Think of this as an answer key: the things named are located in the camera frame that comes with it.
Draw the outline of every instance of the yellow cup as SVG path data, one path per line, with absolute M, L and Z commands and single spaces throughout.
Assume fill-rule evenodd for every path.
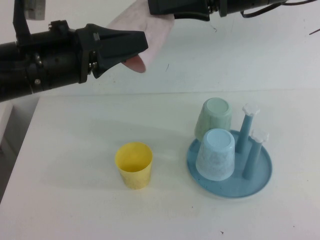
M 128 188 L 142 189 L 148 185 L 152 158 L 150 147 L 142 142 L 130 142 L 120 147 L 115 164 Z

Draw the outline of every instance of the light blue cup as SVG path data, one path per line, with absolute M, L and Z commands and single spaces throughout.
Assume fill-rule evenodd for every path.
M 222 181 L 235 170 L 235 139 L 230 132 L 215 128 L 203 137 L 195 163 L 197 171 L 206 179 Z

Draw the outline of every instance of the black robotic arm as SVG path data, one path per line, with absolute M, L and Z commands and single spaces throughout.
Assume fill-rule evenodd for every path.
M 286 0 L 148 0 L 152 15 L 174 14 L 176 19 L 209 21 L 210 14 L 221 17 L 240 12 L 252 18 L 279 6 L 314 2 L 287 3 Z M 30 34 L 26 20 L 26 3 L 45 0 L 15 0 L 13 26 L 16 42 L 0 45 L 0 102 L 74 83 L 85 83 L 88 74 L 99 78 L 105 71 L 148 48 L 144 32 L 119 31 L 94 24 L 72 30 L 67 22 L 54 21 L 49 31 Z M 244 11 L 267 7 L 254 13 Z M 28 17 L 36 17 L 33 8 Z

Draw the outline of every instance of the blue peg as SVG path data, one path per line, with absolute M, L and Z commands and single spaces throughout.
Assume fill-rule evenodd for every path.
M 259 162 L 262 144 L 268 141 L 269 133 L 262 130 L 253 130 L 251 138 L 254 140 L 254 142 L 242 173 L 242 176 L 247 180 L 252 179 L 255 173 L 256 166 Z
M 260 112 L 260 109 L 257 105 L 247 103 L 242 110 L 245 113 L 243 123 L 241 126 L 239 138 L 235 145 L 235 152 L 236 153 L 243 153 L 246 149 L 248 143 L 248 137 L 251 129 L 251 124 L 254 119 L 254 116 Z

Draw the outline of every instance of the plastic cup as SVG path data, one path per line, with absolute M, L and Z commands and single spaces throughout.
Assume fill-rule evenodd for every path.
M 197 171 L 206 179 L 222 181 L 235 170 L 235 139 L 224 129 L 208 131 L 195 162 Z
M 149 184 L 153 154 L 146 144 L 130 142 L 115 155 L 115 164 L 124 184 L 130 189 L 142 189 Z
M 195 126 L 194 135 L 202 142 L 204 135 L 211 129 L 230 131 L 232 109 L 229 103 L 219 97 L 208 99 L 203 104 Z

